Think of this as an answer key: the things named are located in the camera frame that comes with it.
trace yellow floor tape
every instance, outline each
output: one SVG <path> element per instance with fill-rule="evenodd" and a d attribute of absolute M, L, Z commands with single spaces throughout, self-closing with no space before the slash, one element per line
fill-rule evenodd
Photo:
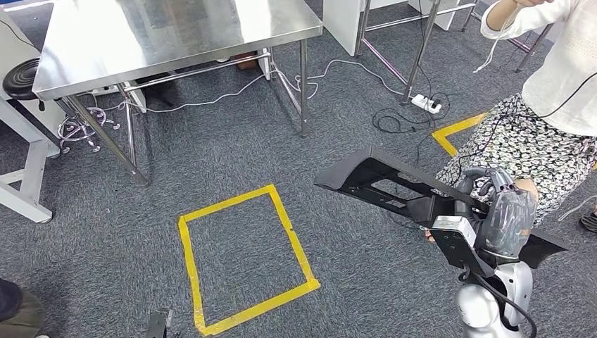
<path fill-rule="evenodd" d="M 205 215 L 221 211 L 222 209 L 240 204 L 244 201 L 254 199 L 265 194 L 269 194 L 270 198 L 272 199 L 282 227 L 284 230 L 286 230 L 286 234 L 288 235 L 288 239 L 290 240 L 290 244 L 292 245 L 296 259 L 298 260 L 298 264 L 301 266 L 303 274 L 307 279 L 306 283 L 298 287 L 294 287 L 293 289 L 263 301 L 255 306 L 247 308 L 246 310 L 243 310 L 235 315 L 231 315 L 230 317 L 225 318 L 216 324 L 207 326 L 205 323 L 205 317 L 203 315 L 203 304 L 201 303 L 199 273 L 197 272 L 197 268 L 195 266 L 195 258 L 193 255 L 193 248 L 191 247 L 191 237 L 189 235 L 189 227 L 187 223 Z M 305 252 L 303 251 L 296 233 L 292 229 L 292 224 L 290 223 L 290 219 L 288 218 L 286 210 L 282 205 L 282 200 L 280 199 L 279 194 L 277 193 L 273 184 L 180 216 L 178 220 L 178 229 L 180 231 L 180 239 L 182 240 L 184 262 L 187 266 L 187 273 L 189 274 L 189 280 L 191 282 L 191 296 L 193 299 L 193 317 L 195 327 L 204 336 L 224 332 L 234 326 L 237 326 L 238 324 L 244 323 L 247 320 L 257 317 L 258 315 L 264 314 L 269 310 L 297 299 L 300 296 L 303 296 L 304 294 L 307 294 L 320 287 L 320 283 L 315 279 L 315 276 L 313 276 L 313 271 L 311 271 L 311 267 L 309 266 Z"/>
<path fill-rule="evenodd" d="M 448 141 L 447 137 L 457 132 L 462 132 L 463 130 L 466 130 L 470 127 L 474 127 L 475 125 L 478 125 L 479 123 L 481 123 L 483 118 L 485 118 L 485 115 L 486 113 L 473 116 L 464 121 L 460 121 L 458 123 L 454 123 L 453 125 L 449 125 L 448 127 L 441 128 L 440 130 L 434 132 L 432 136 L 437 141 L 437 143 L 439 143 L 439 145 L 442 148 L 444 148 L 444 150 L 448 152 L 448 154 L 450 154 L 450 156 L 454 157 L 456 156 L 456 153 L 458 153 L 458 150 L 452 145 L 452 143 Z M 595 164 L 593 169 L 597 170 L 597 164 Z"/>

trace table top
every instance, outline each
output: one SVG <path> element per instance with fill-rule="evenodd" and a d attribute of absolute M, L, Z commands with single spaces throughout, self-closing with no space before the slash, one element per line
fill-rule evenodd
<path fill-rule="evenodd" d="M 33 92 L 57 99 L 322 34 L 304 0 L 60 0 Z"/>

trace transparent plastic cover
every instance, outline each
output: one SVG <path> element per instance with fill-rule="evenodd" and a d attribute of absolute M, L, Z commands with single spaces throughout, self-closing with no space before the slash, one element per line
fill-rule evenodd
<path fill-rule="evenodd" d="M 526 190 L 507 190 L 496 195 L 489 218 L 483 224 L 487 229 L 486 247 L 495 254 L 517 258 L 527 243 L 537 202 Z"/>

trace woman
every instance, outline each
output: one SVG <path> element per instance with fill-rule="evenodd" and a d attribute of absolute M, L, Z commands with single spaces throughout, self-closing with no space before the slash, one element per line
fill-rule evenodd
<path fill-rule="evenodd" d="M 564 22 L 564 31 L 522 93 L 495 106 L 437 174 L 454 184 L 461 168 L 501 166 L 538 196 L 535 226 L 597 161 L 597 1 L 500 0 L 487 9 L 481 27 L 489 39 L 510 39 L 556 22 Z M 477 182 L 473 196 L 483 199 L 483 183 Z M 586 218 L 597 220 L 597 207 Z M 428 232 L 426 237 L 432 240 Z"/>
<path fill-rule="evenodd" d="M 44 307 L 39 299 L 0 278 L 0 338 L 34 338 L 43 321 Z"/>

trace chrome stool base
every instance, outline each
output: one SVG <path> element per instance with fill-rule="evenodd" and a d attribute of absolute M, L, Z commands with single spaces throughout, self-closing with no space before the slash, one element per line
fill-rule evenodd
<path fill-rule="evenodd" d="M 87 108 L 87 110 L 97 119 L 97 123 L 103 127 L 104 124 L 108 123 L 112 125 L 112 129 L 120 129 L 120 124 L 108 119 L 106 112 L 100 108 Z M 94 153 L 101 150 L 101 147 L 96 145 L 92 140 L 92 136 L 95 135 L 95 131 L 91 128 L 89 123 L 83 121 L 78 116 L 67 116 L 58 126 L 58 136 L 60 137 L 60 149 L 62 154 L 66 154 L 70 151 L 70 147 L 64 146 L 65 142 L 76 142 L 85 140 L 88 145 L 92 147 Z"/>

